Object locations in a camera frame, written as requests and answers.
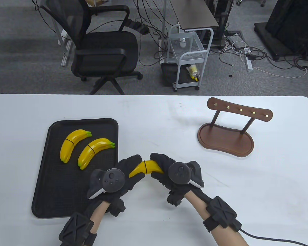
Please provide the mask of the person's right hand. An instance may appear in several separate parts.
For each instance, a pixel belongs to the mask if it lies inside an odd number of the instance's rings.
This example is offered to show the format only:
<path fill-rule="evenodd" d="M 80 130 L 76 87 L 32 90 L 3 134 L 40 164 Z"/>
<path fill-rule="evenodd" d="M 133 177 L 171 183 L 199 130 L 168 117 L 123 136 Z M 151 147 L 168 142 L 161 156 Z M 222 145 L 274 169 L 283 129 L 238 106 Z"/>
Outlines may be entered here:
<path fill-rule="evenodd" d="M 168 203 L 179 205 L 181 200 L 185 197 L 185 194 L 189 191 L 193 191 L 202 200 L 207 200 L 206 195 L 202 192 L 202 189 L 192 184 L 177 184 L 173 182 L 169 177 L 169 168 L 176 163 L 174 159 L 158 153 L 150 154 L 150 160 L 155 161 L 161 168 L 163 173 L 152 172 L 151 177 L 159 181 L 164 187 L 169 190 L 169 196 L 167 198 Z"/>

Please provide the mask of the person's left hand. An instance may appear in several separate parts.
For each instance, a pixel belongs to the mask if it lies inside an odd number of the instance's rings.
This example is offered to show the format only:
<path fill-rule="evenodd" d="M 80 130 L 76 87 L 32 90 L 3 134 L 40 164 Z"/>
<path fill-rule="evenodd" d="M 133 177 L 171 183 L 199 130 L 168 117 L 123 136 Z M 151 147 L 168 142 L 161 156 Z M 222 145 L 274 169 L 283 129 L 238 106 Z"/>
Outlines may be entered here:
<path fill-rule="evenodd" d="M 114 203 L 145 177 L 138 173 L 129 177 L 130 173 L 142 162 L 140 155 L 122 159 L 114 168 L 107 171 L 95 169 L 90 176 L 87 198 L 95 201 Z"/>

